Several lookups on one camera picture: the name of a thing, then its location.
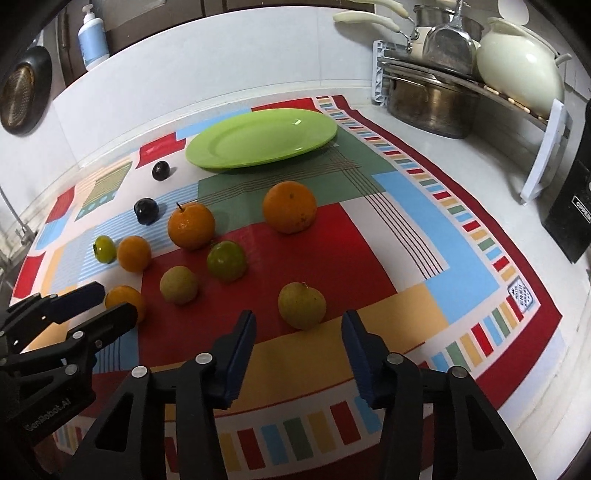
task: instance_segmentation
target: plate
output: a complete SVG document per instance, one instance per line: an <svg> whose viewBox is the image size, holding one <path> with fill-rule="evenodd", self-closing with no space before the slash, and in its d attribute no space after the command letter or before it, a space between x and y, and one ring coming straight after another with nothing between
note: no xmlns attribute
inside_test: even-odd
<svg viewBox="0 0 591 480"><path fill-rule="evenodd" d="M302 155L336 135L322 113L275 108L233 116L191 140L185 155L201 168L241 168Z"/></svg>

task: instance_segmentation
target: stainless steel pot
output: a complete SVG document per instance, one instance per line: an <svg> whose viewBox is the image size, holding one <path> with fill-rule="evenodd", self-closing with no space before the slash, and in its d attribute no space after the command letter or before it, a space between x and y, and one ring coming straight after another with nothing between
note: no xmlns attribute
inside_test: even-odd
<svg viewBox="0 0 591 480"><path fill-rule="evenodd" d="M453 10L428 5L415 5L414 12L417 14L415 21L417 27L436 27L449 23L453 18ZM462 29L470 35L472 40L480 41L484 27L476 20L462 15Z"/></svg>
<svg viewBox="0 0 591 480"><path fill-rule="evenodd" d="M466 138L480 97L433 75L390 72L388 112L406 124L443 137Z"/></svg>

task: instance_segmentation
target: dish rack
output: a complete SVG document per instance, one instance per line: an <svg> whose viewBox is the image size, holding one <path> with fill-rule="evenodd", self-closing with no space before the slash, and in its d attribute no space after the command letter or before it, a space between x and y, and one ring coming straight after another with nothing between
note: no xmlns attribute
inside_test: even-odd
<svg viewBox="0 0 591 480"><path fill-rule="evenodd" d="M483 83L401 60L396 55L396 52L399 49L400 48L394 43L382 40L374 42L374 69L372 72L373 100L382 106L387 106L388 104L388 88L390 80L384 75L384 68L387 66L389 69L396 70L399 73L414 71L434 75L439 80L468 88L473 92L503 105L518 115L521 115L544 132L544 138L540 145L540 149L538 150L525 184L519 193L522 204L526 204L538 197L542 190L544 190L554 178L558 166L563 159L564 151L572 129L573 120L567 112L564 103L555 99L552 104L550 117L544 119L540 116L534 115L528 108L520 105L512 98L491 89Z"/></svg>

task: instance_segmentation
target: white teapot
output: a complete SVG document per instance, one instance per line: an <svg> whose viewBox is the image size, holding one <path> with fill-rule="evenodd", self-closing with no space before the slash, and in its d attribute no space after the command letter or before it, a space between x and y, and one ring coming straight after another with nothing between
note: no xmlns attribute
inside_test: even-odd
<svg viewBox="0 0 591 480"><path fill-rule="evenodd" d="M554 99L564 102L564 82L558 65L570 60L546 40L525 27L502 18L489 18L491 27L476 53L484 82L548 118Z"/></svg>

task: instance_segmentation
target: hanging pan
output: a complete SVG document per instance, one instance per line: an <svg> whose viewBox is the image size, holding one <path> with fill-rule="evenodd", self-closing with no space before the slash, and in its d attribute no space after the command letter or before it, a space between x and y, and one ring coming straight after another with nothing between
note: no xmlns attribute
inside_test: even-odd
<svg viewBox="0 0 591 480"><path fill-rule="evenodd" d="M13 135L29 133L43 116L51 90L51 57L46 48L29 48L0 93L0 121Z"/></svg>

